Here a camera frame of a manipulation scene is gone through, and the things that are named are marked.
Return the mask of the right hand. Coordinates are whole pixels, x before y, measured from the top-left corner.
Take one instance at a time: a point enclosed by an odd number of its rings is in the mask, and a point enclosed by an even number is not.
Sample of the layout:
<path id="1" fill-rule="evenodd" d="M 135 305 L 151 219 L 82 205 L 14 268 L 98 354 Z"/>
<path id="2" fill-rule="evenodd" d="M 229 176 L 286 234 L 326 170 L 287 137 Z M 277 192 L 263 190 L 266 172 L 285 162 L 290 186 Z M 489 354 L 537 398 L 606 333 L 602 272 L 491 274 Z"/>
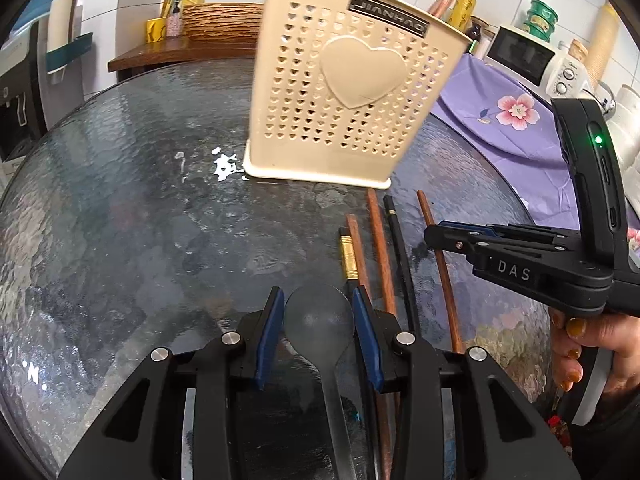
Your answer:
<path id="1" fill-rule="evenodd" d="M 603 394 L 621 398 L 639 388 L 639 319 L 620 313 L 595 318 L 569 318 L 548 309 L 551 330 L 552 375 L 564 391 L 570 391 L 586 372 L 578 362 L 587 348 L 613 352 Z"/>

